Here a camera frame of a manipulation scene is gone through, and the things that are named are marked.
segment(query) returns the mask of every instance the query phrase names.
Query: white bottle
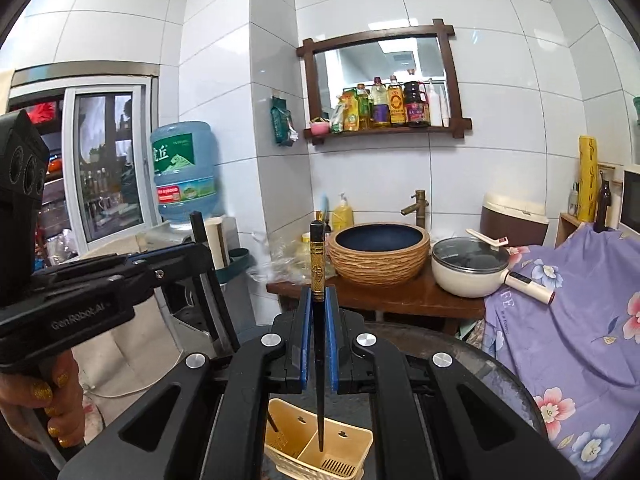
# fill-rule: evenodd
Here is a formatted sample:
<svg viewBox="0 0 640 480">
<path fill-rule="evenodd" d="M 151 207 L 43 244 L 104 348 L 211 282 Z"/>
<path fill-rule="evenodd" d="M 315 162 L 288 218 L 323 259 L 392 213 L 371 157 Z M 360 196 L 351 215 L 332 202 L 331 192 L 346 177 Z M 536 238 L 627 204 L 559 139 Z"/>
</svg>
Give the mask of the white bottle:
<svg viewBox="0 0 640 480">
<path fill-rule="evenodd" d="M 442 126 L 442 112 L 440 110 L 440 96 L 433 86 L 433 81 L 429 79 L 429 91 L 427 92 L 429 101 L 429 118 L 431 126 Z"/>
<path fill-rule="evenodd" d="M 442 93 L 442 88 L 440 90 L 440 111 L 442 113 L 442 126 L 449 127 L 449 107 L 447 106 L 447 98 L 444 97 Z"/>
</svg>

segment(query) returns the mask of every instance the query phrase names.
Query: purple tablecloth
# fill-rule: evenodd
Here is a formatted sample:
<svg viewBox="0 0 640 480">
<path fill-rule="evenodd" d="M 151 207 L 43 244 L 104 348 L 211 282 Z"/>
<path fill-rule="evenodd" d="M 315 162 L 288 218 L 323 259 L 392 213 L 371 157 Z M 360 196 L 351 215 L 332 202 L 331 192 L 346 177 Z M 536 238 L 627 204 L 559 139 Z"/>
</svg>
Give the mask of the purple tablecloth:
<svg viewBox="0 0 640 480">
<path fill-rule="evenodd" d="M 584 224 L 555 250 L 511 252 L 513 270 L 556 297 L 546 306 L 501 287 L 485 299 L 483 349 L 529 389 L 552 445 L 594 478 L 640 411 L 640 242 Z"/>
</svg>

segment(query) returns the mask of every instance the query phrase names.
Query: camera lens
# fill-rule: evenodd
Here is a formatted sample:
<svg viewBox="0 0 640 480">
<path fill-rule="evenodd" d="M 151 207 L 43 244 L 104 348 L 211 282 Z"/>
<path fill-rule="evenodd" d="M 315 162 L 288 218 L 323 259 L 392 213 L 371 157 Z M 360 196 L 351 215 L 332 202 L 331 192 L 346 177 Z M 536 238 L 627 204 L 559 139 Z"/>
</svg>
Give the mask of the camera lens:
<svg viewBox="0 0 640 480">
<path fill-rule="evenodd" d="M 40 170 L 38 173 L 38 177 L 36 179 L 36 193 L 42 193 L 42 189 L 44 188 L 44 170 Z"/>
<path fill-rule="evenodd" d="M 27 161 L 27 167 L 24 168 L 24 192 L 29 194 L 33 187 L 33 181 L 36 180 L 36 160 L 31 155 Z"/>
<path fill-rule="evenodd" d="M 9 166 L 9 180 L 12 184 L 18 182 L 20 170 L 22 169 L 22 157 L 22 147 L 18 146 L 14 151 L 14 156 L 12 156 L 11 165 Z"/>
</svg>

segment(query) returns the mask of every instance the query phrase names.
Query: glass lid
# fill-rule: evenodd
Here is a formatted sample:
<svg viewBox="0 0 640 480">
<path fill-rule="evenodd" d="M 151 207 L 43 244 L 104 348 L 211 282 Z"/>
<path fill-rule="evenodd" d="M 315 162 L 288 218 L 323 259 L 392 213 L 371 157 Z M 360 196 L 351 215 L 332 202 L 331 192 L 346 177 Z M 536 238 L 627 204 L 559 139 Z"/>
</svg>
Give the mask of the glass lid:
<svg viewBox="0 0 640 480">
<path fill-rule="evenodd" d="M 431 254 L 450 269 L 473 274 L 499 272 L 509 263 L 509 253 L 504 247 L 495 250 L 477 238 L 446 238 L 433 246 Z"/>
</svg>

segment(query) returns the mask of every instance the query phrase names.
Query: beige plastic basket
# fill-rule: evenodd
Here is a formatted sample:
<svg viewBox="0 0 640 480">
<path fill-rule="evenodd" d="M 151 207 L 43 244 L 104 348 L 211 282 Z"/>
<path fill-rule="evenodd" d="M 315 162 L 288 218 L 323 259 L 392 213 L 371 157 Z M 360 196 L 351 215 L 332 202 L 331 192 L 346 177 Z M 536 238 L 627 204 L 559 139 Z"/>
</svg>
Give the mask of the beige plastic basket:
<svg viewBox="0 0 640 480">
<path fill-rule="evenodd" d="M 281 399 L 269 401 L 278 432 L 267 424 L 264 452 L 276 469 L 297 480 L 360 480 L 373 443 L 363 428 L 324 420 L 324 451 L 318 449 L 318 418 Z"/>
</svg>

